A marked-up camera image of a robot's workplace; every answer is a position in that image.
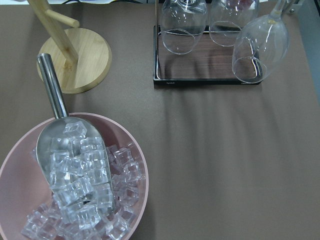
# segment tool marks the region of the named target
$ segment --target glass holder stand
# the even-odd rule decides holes
[[[192,52],[183,55],[174,54],[165,48],[160,25],[155,25],[153,31],[153,83],[155,85],[259,84],[244,83],[234,76],[233,47],[215,44],[209,36],[208,26]]]

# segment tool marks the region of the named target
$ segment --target stainless steel scoop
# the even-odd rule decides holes
[[[52,154],[49,146],[52,138],[62,138],[63,131],[68,123],[81,121],[87,129],[86,137],[101,137],[99,131],[88,121],[69,116],[59,86],[57,75],[52,63],[51,56],[47,53],[41,53],[37,56],[37,64],[40,68],[42,79],[49,97],[49,101],[54,112],[55,120],[47,125],[39,135],[36,145],[36,158],[42,168],[43,174],[48,182],[50,182],[51,158]],[[111,174],[106,152],[106,146],[102,140],[104,149],[104,158],[107,170],[107,177],[111,181]]]

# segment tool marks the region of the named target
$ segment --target wooden rod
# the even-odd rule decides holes
[[[49,16],[50,18],[53,18],[63,24],[66,24],[70,27],[73,27],[73,28],[79,28],[80,26],[80,23],[78,20],[75,20],[71,17],[68,17],[68,16],[65,16],[65,15],[62,15],[56,11],[52,11],[51,9],[47,9],[45,10],[45,14],[47,16]]]
[[[30,6],[33,8],[34,13],[39,18],[40,22],[47,30],[61,53],[66,58],[66,64],[77,64],[78,53],[71,44],[68,36],[66,35],[60,24],[52,17],[46,14],[47,10],[51,10],[51,7],[47,0],[27,0]]]

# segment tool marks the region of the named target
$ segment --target wooden base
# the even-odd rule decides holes
[[[64,30],[78,53],[78,63],[66,62],[66,58],[52,38],[49,38],[39,53],[51,55],[61,91],[76,94],[97,86],[107,75],[112,53],[107,41],[98,33],[85,28]]]

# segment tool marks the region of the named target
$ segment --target ice scoop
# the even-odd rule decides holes
[[[62,96],[62,92],[60,89],[60,85],[57,79],[57,75],[54,69],[51,56],[47,53],[39,54],[37,56],[37,64],[39,66],[42,79],[49,97],[49,101],[55,116],[55,120],[53,120],[49,125],[47,125],[40,133],[37,140],[37,145],[36,145],[36,158],[40,167],[42,168],[42,172],[46,180],[50,184],[51,182],[50,175],[54,168],[52,155],[54,154],[55,151],[52,150],[51,148],[53,144],[53,140],[63,141],[67,139],[68,141],[68,138],[66,138],[66,133],[64,133],[66,131],[66,126],[71,126],[71,128],[76,128],[79,125],[80,127],[82,126],[83,129],[86,130],[85,138],[101,140],[101,146],[102,146],[104,159],[105,159],[104,168],[106,169],[107,178],[111,183],[111,173],[109,168],[108,155],[107,155],[106,146],[101,137],[101,134],[87,120],[84,120],[78,117],[69,116],[63,96]],[[77,137],[79,137],[80,139],[81,137],[84,138],[82,134],[83,133],[79,131],[80,136],[71,136],[69,139],[72,140],[72,139],[76,139]]]

